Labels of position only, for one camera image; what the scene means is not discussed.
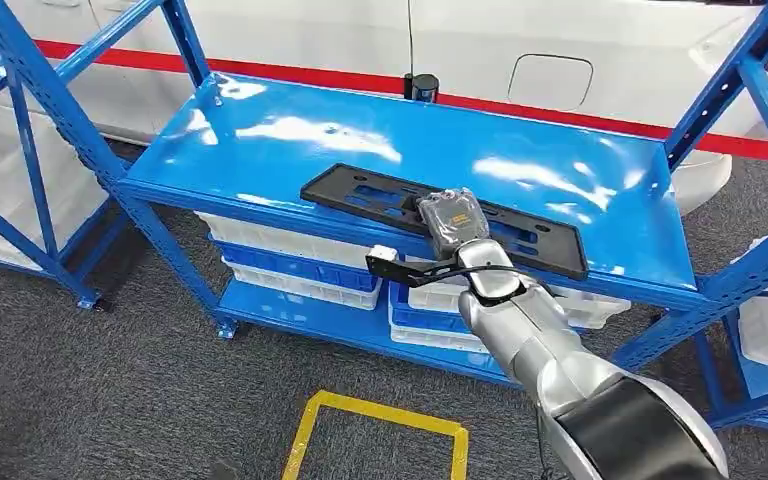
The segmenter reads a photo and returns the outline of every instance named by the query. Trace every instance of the floor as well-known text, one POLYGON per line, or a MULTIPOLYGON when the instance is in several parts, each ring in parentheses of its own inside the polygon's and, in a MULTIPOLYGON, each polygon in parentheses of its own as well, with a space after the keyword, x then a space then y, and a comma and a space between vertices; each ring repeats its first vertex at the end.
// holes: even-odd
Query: floor
MULTIPOLYGON (((192 214, 159 213, 218 289, 228 272, 205 226, 192 214)), ((699 272, 768 233, 768 163, 736 160, 731 181, 685 229, 699 272)), ((92 282, 111 292, 113 312, 78 310, 53 283, 0 270, 0 478, 279 478, 305 402, 321 389, 461 423, 468 478, 539 478, 533 411, 518 391, 261 328, 220 341, 133 230, 92 282)), ((585 342, 607 355, 654 313, 635 306, 585 342)), ((722 333, 711 338, 725 359, 722 333)), ((706 408, 690 345, 648 373, 706 408)), ((768 479, 768 431, 733 428, 720 438, 732 478, 768 479)), ((442 479, 451 461, 449 437, 324 409, 300 478, 442 479)))

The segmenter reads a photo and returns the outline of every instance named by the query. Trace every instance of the shelf post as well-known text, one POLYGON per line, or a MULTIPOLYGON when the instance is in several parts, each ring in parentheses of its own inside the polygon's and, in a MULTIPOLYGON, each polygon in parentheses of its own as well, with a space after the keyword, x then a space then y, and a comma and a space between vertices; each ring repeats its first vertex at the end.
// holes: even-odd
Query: shelf post
POLYGON ((670 170, 675 170, 703 135, 743 90, 738 66, 746 59, 761 63, 768 57, 768 3, 752 22, 722 66, 664 142, 670 170))
POLYGON ((10 91, 10 99, 13 102, 13 114, 16 115, 19 140, 22 143, 22 153, 25 156, 25 165, 28 168, 28 179, 31 182, 31 192, 34 195, 34 204, 37 209, 45 251, 49 257, 57 258, 57 239, 54 236, 54 227, 51 224, 51 212, 48 209, 45 183, 40 171, 37 146, 34 142, 34 132, 31 128, 31 118, 28 116, 28 105, 25 103, 25 92, 22 88, 22 82, 11 68, 7 69, 7 88, 10 91))
MULTIPOLYGON (((196 59, 197 62, 198 54, 194 54, 191 50, 194 46, 198 46, 198 43, 197 39, 194 40, 195 32, 189 21, 189 15, 186 14, 182 5, 178 5, 178 2, 169 6, 171 1, 167 0, 164 3, 164 11, 175 14, 175 23, 183 31, 184 37, 188 39, 186 42, 179 43, 179 46, 182 50, 187 51, 186 58, 196 59)), ((134 15, 134 9, 143 9, 153 3, 150 1, 137 3, 123 12, 120 18, 131 18, 134 15)), ((125 26, 130 28, 135 25, 135 22, 122 22, 122 25, 123 28, 125 26)), ((105 31, 110 35, 116 35, 115 32, 105 31)), ((218 303, 216 295, 211 291, 195 266, 187 259, 184 251, 151 209, 151 206, 119 190, 116 182, 124 178, 126 173, 122 162, 116 157, 98 130, 95 129, 89 117, 66 88, 63 80, 22 28, 4 0, 0 0, 0 55, 5 66, 15 70, 28 90, 45 108, 61 134, 75 147, 81 161, 95 172, 101 186, 130 215, 208 313, 214 314, 214 308, 218 303)), ((83 62, 76 61, 76 65, 78 64, 83 64, 83 62)), ((67 71, 73 70, 79 70, 78 66, 67 71)), ((206 70, 199 70, 199 72, 200 75, 206 74, 206 70)), ((55 267, 62 268, 59 264, 52 266, 52 268, 55 267)), ((220 327, 227 327, 225 325, 227 322, 228 320, 223 320, 221 317, 218 320, 220 327)))

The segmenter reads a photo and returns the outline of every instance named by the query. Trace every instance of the perforated metal upright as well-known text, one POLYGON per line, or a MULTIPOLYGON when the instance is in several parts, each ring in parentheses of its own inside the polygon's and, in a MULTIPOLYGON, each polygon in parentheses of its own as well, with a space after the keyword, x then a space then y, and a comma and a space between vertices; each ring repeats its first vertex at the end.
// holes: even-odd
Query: perforated metal upright
POLYGON ((104 304, 99 302, 100 293, 85 285, 83 280, 119 232, 125 227, 127 217, 123 215, 116 219, 106 229, 106 232, 95 241, 92 251, 84 256, 80 264, 73 270, 67 269, 66 263, 71 259, 75 248, 84 239, 86 233, 98 223, 99 218, 105 212, 110 202, 105 201, 96 209, 95 213, 83 222, 64 245, 57 245, 48 199, 46 198, 45 185, 43 184, 42 172, 37 157, 34 135, 31 129, 31 120, 27 105, 25 104, 23 85, 16 75, 14 68, 9 65, 5 67, 0 64, 0 91, 5 87, 9 90, 13 102, 20 145, 28 171, 28 180, 30 181, 36 207, 44 250, 0 215, 0 235, 19 252, 33 260, 39 267, 39 270, 2 259, 0 259, 0 267, 54 279, 77 296, 78 306, 82 308, 103 307, 104 304))
MULTIPOLYGON (((768 2, 665 142, 209 72, 183 0, 139 1, 56 70, 0 0, 0 54, 213 314, 224 337, 233 335, 237 322, 258 323, 506 382, 486 356, 390 341, 387 309, 380 305, 361 313, 327 302, 290 302, 279 300, 274 291, 233 280, 217 298, 148 204, 361 245, 382 243, 406 255, 430 254, 419 236, 301 201, 299 188, 335 162, 430 185, 465 182, 487 201, 553 219, 569 213, 563 211, 570 205, 568 195, 579 195, 573 198, 587 208, 567 208, 576 215, 557 219, 577 222, 588 277, 579 281, 533 273, 552 284, 668 308, 615 353, 614 360, 630 369, 702 332, 768 287, 768 238, 723 271, 695 277, 669 189, 670 171, 744 87, 768 125, 768 78, 762 66, 768 57, 768 2), (196 92, 126 172, 65 82, 158 6, 196 92), (431 165, 428 159, 434 156, 445 158, 446 168, 431 165), (631 178, 626 174, 633 174, 634 181, 624 181, 631 178), (545 178, 552 181, 541 183, 545 178)), ((738 408, 728 418, 768 412, 768 397, 738 408)))
MULTIPOLYGON (((216 296, 186 259, 151 207, 120 193, 116 182, 125 176, 124 165, 66 88, 66 82, 75 78, 158 6, 163 9, 169 22, 193 82, 199 85, 207 75, 207 62, 183 0, 142 0, 136 3, 70 55, 56 71, 10 8, 0 0, 0 56, 6 67, 16 72, 25 87, 43 106, 61 134, 75 147, 84 165, 97 174, 102 187, 137 223, 204 307, 212 311, 217 303, 216 296)), ((45 262, 45 259, 40 258, 39 261, 45 262)))

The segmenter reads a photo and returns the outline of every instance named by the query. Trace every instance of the yellow tape square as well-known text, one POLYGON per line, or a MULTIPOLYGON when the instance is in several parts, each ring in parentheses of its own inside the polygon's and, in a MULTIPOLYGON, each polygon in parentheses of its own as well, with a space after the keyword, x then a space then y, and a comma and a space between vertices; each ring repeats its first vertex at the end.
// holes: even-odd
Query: yellow tape square
POLYGON ((313 433, 313 426, 316 423, 316 415, 319 413, 319 407, 323 406, 357 413, 358 415, 377 418, 379 420, 386 420, 408 427, 419 428, 429 432, 448 435, 454 438, 451 480, 466 480, 469 432, 461 427, 459 423, 402 410, 400 408, 368 402, 358 398, 338 395, 324 390, 317 392, 316 395, 308 400, 307 405, 305 405, 302 421, 299 423, 299 429, 296 431, 296 438, 293 440, 293 448, 290 450, 290 456, 287 458, 287 466, 284 467, 284 475, 281 477, 282 480, 296 480, 296 478, 298 478, 302 460, 307 451, 307 446, 310 443, 310 435, 313 433))

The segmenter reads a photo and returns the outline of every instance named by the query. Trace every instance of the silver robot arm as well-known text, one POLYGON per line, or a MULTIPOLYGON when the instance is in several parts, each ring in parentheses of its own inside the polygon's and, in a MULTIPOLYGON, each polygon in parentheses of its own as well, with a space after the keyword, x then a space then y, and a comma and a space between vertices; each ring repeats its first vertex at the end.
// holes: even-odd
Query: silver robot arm
POLYGON ((665 384, 584 348, 551 293, 516 271, 489 238, 468 190, 433 193, 417 205, 443 260, 401 262, 395 250, 376 246, 367 255, 369 270, 414 287, 466 274, 470 289, 458 304, 465 323, 531 397, 543 435, 572 478, 728 477, 723 448, 696 410, 665 384))

